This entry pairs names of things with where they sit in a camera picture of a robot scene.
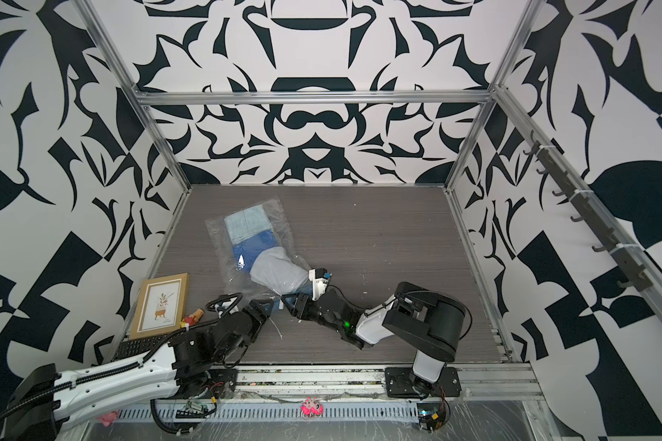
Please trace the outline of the grey towel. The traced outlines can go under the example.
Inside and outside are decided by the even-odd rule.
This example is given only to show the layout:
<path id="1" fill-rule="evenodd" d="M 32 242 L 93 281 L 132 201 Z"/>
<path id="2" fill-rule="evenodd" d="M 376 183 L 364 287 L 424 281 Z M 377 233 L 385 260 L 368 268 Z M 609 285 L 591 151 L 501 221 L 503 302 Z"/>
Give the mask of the grey towel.
<path id="1" fill-rule="evenodd" d="M 283 247 L 269 248 L 259 254 L 251 271 L 251 280 L 278 295 L 313 293 L 309 270 L 296 265 Z"/>

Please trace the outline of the clear vacuum bag blue zip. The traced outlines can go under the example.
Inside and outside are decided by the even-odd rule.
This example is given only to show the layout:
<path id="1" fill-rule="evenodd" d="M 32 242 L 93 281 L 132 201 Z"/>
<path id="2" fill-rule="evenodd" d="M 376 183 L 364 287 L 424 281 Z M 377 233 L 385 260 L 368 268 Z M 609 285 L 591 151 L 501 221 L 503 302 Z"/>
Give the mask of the clear vacuum bag blue zip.
<path id="1" fill-rule="evenodd" d="M 225 216 L 208 219 L 226 294 L 250 301 L 278 301 L 288 294 L 313 294 L 310 266 L 295 248 L 279 198 L 269 198 Z"/>

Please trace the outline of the blue towel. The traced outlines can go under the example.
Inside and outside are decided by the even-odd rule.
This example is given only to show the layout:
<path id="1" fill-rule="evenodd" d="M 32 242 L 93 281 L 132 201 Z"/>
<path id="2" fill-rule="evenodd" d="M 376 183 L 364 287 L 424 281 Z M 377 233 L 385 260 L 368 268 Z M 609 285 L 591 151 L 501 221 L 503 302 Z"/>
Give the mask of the blue towel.
<path id="1" fill-rule="evenodd" d="M 257 233 L 244 241 L 233 245 L 235 269 L 250 272 L 257 258 L 270 248 L 279 245 L 277 236 L 272 230 Z"/>

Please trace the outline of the light teal towel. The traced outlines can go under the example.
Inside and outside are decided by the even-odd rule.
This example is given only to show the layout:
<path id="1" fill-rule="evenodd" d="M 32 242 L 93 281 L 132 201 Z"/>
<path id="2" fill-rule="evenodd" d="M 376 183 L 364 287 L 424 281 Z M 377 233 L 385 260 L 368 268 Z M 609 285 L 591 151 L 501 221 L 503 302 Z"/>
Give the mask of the light teal towel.
<path id="1" fill-rule="evenodd" d="M 228 215 L 224 217 L 224 224 L 232 244 L 240 244 L 272 229 L 270 219 L 262 205 Z"/>

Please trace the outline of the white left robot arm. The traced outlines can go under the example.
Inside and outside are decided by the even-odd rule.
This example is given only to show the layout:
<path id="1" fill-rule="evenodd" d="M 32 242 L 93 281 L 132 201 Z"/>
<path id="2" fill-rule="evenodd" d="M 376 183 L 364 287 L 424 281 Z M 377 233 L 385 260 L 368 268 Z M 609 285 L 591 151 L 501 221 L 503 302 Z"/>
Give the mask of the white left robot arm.
<path id="1" fill-rule="evenodd" d="M 0 415 L 4 440 L 53 440 L 63 430 L 130 404 L 204 392 L 214 367 L 231 369 L 270 319 L 275 303 L 250 301 L 165 336 L 150 351 L 90 369 L 35 369 Z"/>

